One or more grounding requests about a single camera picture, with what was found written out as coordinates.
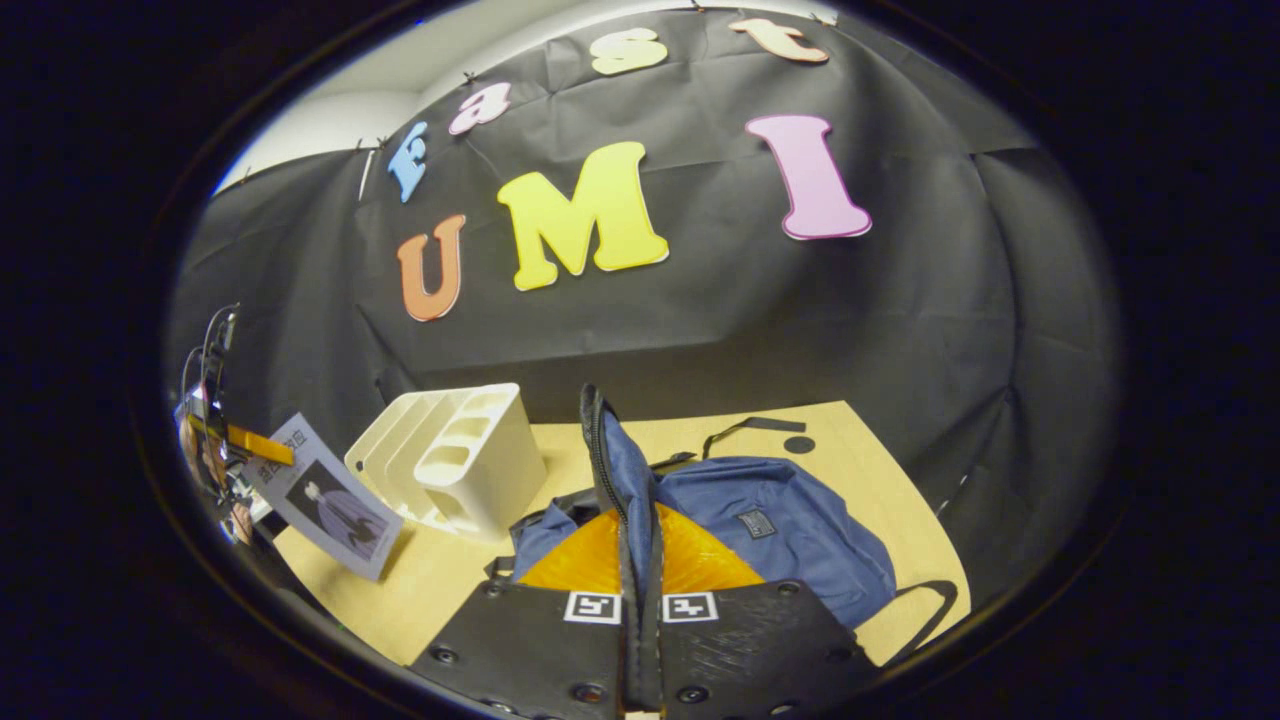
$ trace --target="yellow letter m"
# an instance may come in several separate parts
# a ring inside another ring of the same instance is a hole
[[[570,273],[581,275],[591,228],[599,227],[595,265],[612,272],[667,259],[667,241],[653,232],[640,191],[644,145],[616,142],[586,156],[573,200],[566,199],[541,173],[529,173],[498,191],[511,210],[520,270],[516,287],[534,290],[556,282],[558,269],[547,259],[543,241]]]

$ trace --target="white organizer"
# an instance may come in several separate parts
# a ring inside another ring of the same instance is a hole
[[[407,520],[485,542],[547,480],[515,383],[402,395],[343,460]]]

